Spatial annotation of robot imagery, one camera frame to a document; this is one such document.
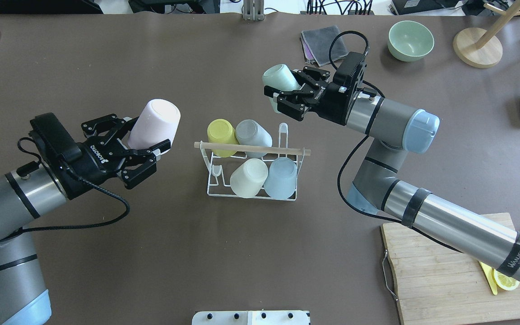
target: black tape band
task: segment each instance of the black tape band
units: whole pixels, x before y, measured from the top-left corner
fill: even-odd
[[[367,125],[367,129],[365,130],[366,135],[370,133],[370,128],[372,128],[372,124],[374,123],[374,119],[376,119],[378,110],[380,110],[380,105],[382,105],[382,101],[384,101],[384,97],[378,99],[376,106],[374,107],[374,111],[372,111],[372,115],[370,115],[369,124]]]
[[[366,161],[370,161],[371,163],[375,164],[375,165],[379,165],[380,167],[384,168],[384,169],[388,169],[389,171],[393,172],[393,173],[398,173],[398,169],[390,166],[390,165],[386,165],[384,162],[382,161],[378,161],[376,159],[372,159],[368,156],[365,157],[365,160]]]
[[[24,257],[23,259],[15,260],[13,262],[2,264],[2,265],[0,265],[0,271],[3,271],[8,268],[16,267],[19,264],[27,263],[27,262],[33,261],[35,259],[37,259],[37,254],[33,254],[31,256]]]
[[[507,276],[513,276],[520,267],[520,231],[516,235],[515,243],[497,271]]]
[[[417,218],[418,211],[421,209],[425,199],[430,194],[431,191],[426,189],[418,189],[417,192],[414,193],[413,197],[409,201],[409,204],[407,204],[406,208],[404,209],[402,221],[403,226],[413,228],[413,223]]]
[[[7,173],[5,175],[5,178],[8,180],[9,185],[11,185],[11,188],[15,191],[15,194],[17,194],[19,200],[21,200],[23,205],[25,205],[25,208],[27,208],[27,211],[29,211],[31,216],[33,216],[34,219],[39,218],[39,213],[37,212],[37,210],[35,210],[31,202],[29,202],[29,199],[27,198],[27,196],[25,196],[25,193],[23,193],[21,187],[19,187],[19,184],[17,184],[11,173]]]
[[[386,191],[386,194],[384,194],[384,198],[382,199],[382,205],[380,206],[380,209],[384,211],[384,206],[386,205],[386,200],[388,200],[388,197],[390,196],[390,192],[392,192],[392,189],[396,186],[396,183],[398,183],[400,179],[397,179],[396,181],[393,181],[392,184],[390,184],[390,187],[388,188],[388,191]]]

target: gray table surface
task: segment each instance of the gray table surface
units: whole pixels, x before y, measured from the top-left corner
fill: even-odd
[[[49,324],[179,325],[196,311],[238,309],[305,309],[313,324],[399,323],[381,275],[382,222],[355,214],[336,191],[338,169],[362,136],[316,115],[299,123],[274,114],[263,95],[264,70],[303,66],[303,29],[363,32],[371,43],[365,79],[441,118],[429,151],[409,155],[403,180],[479,214],[510,212],[520,230],[520,18],[499,33],[504,56],[488,70],[461,62],[451,44],[461,29],[494,19],[414,17],[435,35],[435,49],[406,64],[386,48],[390,26],[406,18],[0,16],[0,175],[30,160],[16,141],[35,115],[52,111],[83,140],[81,122],[136,116],[151,98],[182,113],[155,175],[132,191],[106,183],[128,199],[130,216],[99,229],[34,235],[52,300]],[[357,37],[345,42],[363,47]],[[206,195],[208,171],[193,142],[205,140],[216,118],[254,119],[273,135],[289,124],[290,146],[312,149],[296,202]],[[365,152],[349,164],[345,189]],[[33,226],[121,212],[118,202],[88,193]]]

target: yellow cup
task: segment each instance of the yellow cup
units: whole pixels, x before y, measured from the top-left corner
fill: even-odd
[[[213,120],[208,125],[208,141],[215,144],[239,144],[236,139],[234,127],[225,119]],[[216,156],[230,157],[236,151],[231,150],[212,150]]]

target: light blue joint cap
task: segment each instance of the light blue joint cap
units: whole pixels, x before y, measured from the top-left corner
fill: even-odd
[[[45,290],[25,307],[21,308],[3,325],[42,325],[51,317],[49,290]]]
[[[424,109],[415,111],[403,134],[403,148],[410,152],[425,153],[439,129],[439,117]]]
[[[365,197],[363,197],[363,195],[357,190],[357,187],[355,187],[354,184],[351,184],[350,189],[348,190],[348,195],[346,196],[346,200],[355,208],[363,210],[368,214],[378,213],[378,209],[369,201],[367,201]]]

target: green bowl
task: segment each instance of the green bowl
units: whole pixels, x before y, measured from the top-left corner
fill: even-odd
[[[416,21],[403,20],[388,31],[388,50],[400,61],[412,62],[429,54],[435,38],[427,27]]]

